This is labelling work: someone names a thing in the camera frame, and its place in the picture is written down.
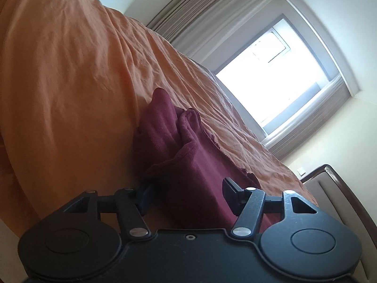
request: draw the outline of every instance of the maroon towel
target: maroon towel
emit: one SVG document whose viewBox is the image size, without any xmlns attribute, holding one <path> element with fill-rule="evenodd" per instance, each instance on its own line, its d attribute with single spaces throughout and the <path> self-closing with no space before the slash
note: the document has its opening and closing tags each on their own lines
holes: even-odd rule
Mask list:
<svg viewBox="0 0 377 283">
<path fill-rule="evenodd" d="M 203 128 L 199 113 L 173 106 L 162 88 L 153 92 L 141 116 L 133 147 L 142 179 L 158 184 L 159 200 L 179 228 L 233 226 L 237 217 L 222 195 L 225 177 L 241 188 L 261 188 L 253 174 L 238 168 L 220 150 Z M 264 216 L 261 230 L 271 224 Z"/>
</svg>

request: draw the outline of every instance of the orange duvet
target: orange duvet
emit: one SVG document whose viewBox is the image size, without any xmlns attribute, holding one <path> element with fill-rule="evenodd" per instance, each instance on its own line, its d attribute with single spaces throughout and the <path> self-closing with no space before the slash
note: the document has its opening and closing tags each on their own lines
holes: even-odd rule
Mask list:
<svg viewBox="0 0 377 283">
<path fill-rule="evenodd" d="M 295 175 L 246 128 L 213 77 L 98 0 L 0 0 L 0 217 L 21 235 L 86 189 L 138 183 L 131 142 L 157 87 L 196 108 L 220 148 L 270 195 Z M 155 209 L 153 228 L 174 225 Z"/>
</svg>

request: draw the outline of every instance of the wall socket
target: wall socket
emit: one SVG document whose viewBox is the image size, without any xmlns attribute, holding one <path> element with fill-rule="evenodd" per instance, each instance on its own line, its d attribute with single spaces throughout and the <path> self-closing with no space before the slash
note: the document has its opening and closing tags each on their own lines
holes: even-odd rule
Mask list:
<svg viewBox="0 0 377 283">
<path fill-rule="evenodd" d="M 306 173 L 306 171 L 303 167 L 298 168 L 297 172 L 299 173 L 300 177 L 302 177 Z"/>
</svg>

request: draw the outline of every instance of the screw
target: screw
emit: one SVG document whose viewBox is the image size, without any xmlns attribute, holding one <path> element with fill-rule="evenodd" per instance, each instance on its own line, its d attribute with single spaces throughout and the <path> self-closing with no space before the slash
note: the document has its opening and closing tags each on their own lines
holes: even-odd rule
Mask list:
<svg viewBox="0 0 377 283">
<path fill-rule="evenodd" d="M 194 240 L 195 238 L 196 238 L 195 235 L 191 235 L 191 234 L 186 235 L 186 239 L 187 239 L 187 240 Z"/>
<path fill-rule="evenodd" d="M 148 235 L 148 230 L 144 228 L 133 228 L 130 230 L 130 235 L 133 237 L 143 237 Z"/>
<path fill-rule="evenodd" d="M 251 230 L 245 227 L 238 227 L 238 228 L 233 229 L 232 233 L 238 237 L 246 237 L 251 234 Z"/>
</svg>

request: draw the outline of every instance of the window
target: window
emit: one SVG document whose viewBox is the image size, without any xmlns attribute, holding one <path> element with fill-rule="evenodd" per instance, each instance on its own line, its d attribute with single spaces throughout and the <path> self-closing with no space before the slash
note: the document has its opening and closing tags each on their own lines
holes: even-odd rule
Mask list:
<svg viewBox="0 0 377 283">
<path fill-rule="evenodd" d="M 252 42 L 217 77 L 267 135 L 329 83 L 285 19 Z"/>
<path fill-rule="evenodd" d="M 318 130 L 349 90 L 358 91 L 341 51 L 302 0 L 197 1 L 173 0 L 148 27 L 218 75 L 245 125 L 278 159 Z M 255 80 L 262 69 L 265 79 Z"/>
</svg>

